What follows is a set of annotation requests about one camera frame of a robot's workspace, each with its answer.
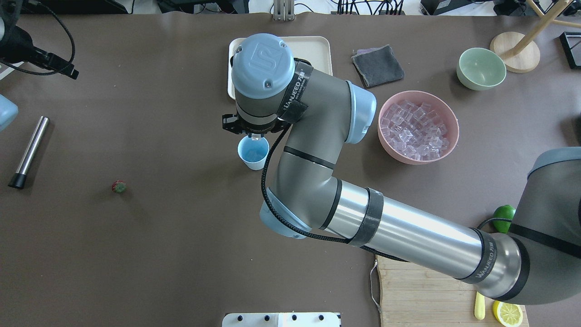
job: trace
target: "lime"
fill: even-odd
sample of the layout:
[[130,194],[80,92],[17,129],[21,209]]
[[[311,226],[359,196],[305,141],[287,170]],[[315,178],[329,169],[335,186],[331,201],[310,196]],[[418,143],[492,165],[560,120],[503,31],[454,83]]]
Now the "lime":
[[[514,213],[516,211],[517,210],[515,208],[513,208],[512,205],[506,204],[506,205],[503,205],[502,207],[496,208],[496,210],[494,210],[494,215],[492,217],[505,218],[505,219],[512,220],[512,217],[514,217]],[[492,222],[492,224],[494,225],[496,230],[498,230],[500,233],[505,233],[505,234],[508,232],[508,228],[510,227],[509,222],[495,221],[495,222]]]
[[517,304],[494,301],[492,312],[503,326],[517,327],[522,324],[522,310]]

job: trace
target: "round wooden base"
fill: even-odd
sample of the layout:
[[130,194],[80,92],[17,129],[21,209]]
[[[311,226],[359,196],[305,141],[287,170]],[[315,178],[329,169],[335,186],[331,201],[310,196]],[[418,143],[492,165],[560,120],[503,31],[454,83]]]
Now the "round wooden base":
[[525,35],[517,32],[505,32],[497,35],[490,43],[490,50],[497,54],[514,73],[527,73],[535,69],[541,59],[539,47],[533,41],[520,53],[511,55],[509,50],[519,43]]

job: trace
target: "light blue cup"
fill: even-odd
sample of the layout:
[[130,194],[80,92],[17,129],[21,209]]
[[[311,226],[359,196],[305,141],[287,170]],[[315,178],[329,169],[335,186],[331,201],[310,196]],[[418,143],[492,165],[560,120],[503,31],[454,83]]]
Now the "light blue cup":
[[252,170],[263,169],[268,155],[268,141],[264,137],[254,141],[245,136],[238,143],[238,155],[248,168]]
[[0,95],[0,131],[8,127],[18,115],[18,107]]
[[507,69],[503,60],[494,52],[484,48],[470,48],[460,56],[456,75],[464,86],[484,91],[502,83]]

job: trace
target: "black cable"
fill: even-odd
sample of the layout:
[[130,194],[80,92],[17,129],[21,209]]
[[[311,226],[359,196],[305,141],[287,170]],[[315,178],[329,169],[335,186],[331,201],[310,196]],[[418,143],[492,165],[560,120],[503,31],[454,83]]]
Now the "black cable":
[[311,12],[314,12],[311,8],[309,8],[309,6],[305,5],[304,3],[295,3],[295,7],[298,5],[303,5],[303,6],[307,7],[307,9],[310,10]]
[[389,0],[385,0],[385,14],[384,15],[388,15],[393,9],[392,3]]
[[353,6],[355,6],[355,12],[359,15],[359,9],[357,8],[357,5],[355,4],[355,0],[353,0],[351,2],[351,13],[353,13]]
[[490,218],[487,219],[483,222],[480,223],[480,225],[478,225],[477,229],[482,229],[484,226],[490,224],[491,222],[512,222],[512,219],[506,219],[506,218]]
[[67,33],[67,36],[69,36],[69,39],[71,41],[71,58],[69,59],[68,63],[66,65],[64,65],[61,69],[53,70],[52,72],[48,72],[48,73],[39,73],[39,72],[33,72],[32,70],[22,69],[22,68],[14,66],[14,65],[11,65],[10,63],[7,63],[1,59],[0,59],[0,63],[3,63],[4,65],[6,65],[14,70],[17,70],[18,72],[23,72],[23,73],[27,73],[27,74],[31,74],[31,75],[49,76],[49,75],[58,74],[58,73],[62,72],[63,70],[67,69],[73,63],[74,54],[75,54],[73,36],[69,32],[69,29],[67,29],[67,27],[64,25],[64,23],[60,20],[60,18],[58,18],[57,15],[50,8],[48,8],[47,6],[45,6],[44,4],[42,4],[40,2],[37,2],[37,6],[41,6],[44,9],[46,9],[56,19],[56,21],[59,22],[59,24],[63,27],[64,31]]
[[382,0],[381,1],[381,4],[379,6],[377,6],[377,8],[375,8],[375,11],[373,12],[373,15],[377,14],[378,12],[381,15],[381,8],[383,7],[384,4],[385,4],[385,0]]
[[[310,237],[312,239],[347,244],[350,241],[349,239],[342,239],[339,237],[329,237],[329,236],[313,234],[313,233],[305,232],[304,230],[297,228],[295,225],[289,223],[286,219],[284,219],[277,212],[277,210],[273,207],[272,202],[270,201],[270,199],[268,197],[268,193],[266,192],[266,175],[268,172],[268,165],[270,164],[270,159],[272,157],[272,154],[274,153],[274,150],[277,148],[278,144],[281,142],[282,138],[286,135],[286,132],[288,132],[290,127],[291,127],[290,125],[287,125],[282,130],[281,134],[277,137],[277,140],[274,141],[274,143],[272,144],[272,147],[270,148],[270,150],[268,150],[268,155],[266,156],[266,160],[264,161],[264,168],[262,170],[262,175],[260,176],[260,188],[262,191],[262,197],[264,198],[264,202],[266,203],[266,206],[268,207],[270,212],[272,212],[272,214],[276,217],[276,219],[278,221],[280,221],[283,225],[285,225],[287,228],[292,230],[293,232],[301,234],[301,235],[306,236],[306,237]],[[377,251],[377,250],[370,248],[370,247],[367,247],[367,246],[362,246],[361,249],[363,249],[365,251],[369,251],[375,255],[379,255],[381,257],[388,258],[388,259],[397,260],[397,261],[405,261],[403,259],[394,257],[393,255],[389,255],[389,254]]]
[[365,3],[367,3],[367,7],[369,8],[369,14],[373,15],[373,10],[371,9],[371,5],[369,4],[369,1],[365,1]]

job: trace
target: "gray cloth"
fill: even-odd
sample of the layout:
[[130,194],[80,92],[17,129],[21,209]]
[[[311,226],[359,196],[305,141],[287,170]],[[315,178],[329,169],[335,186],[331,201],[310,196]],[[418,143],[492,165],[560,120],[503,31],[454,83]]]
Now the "gray cloth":
[[353,64],[363,78],[365,87],[401,80],[405,74],[393,54],[392,47],[357,50]]

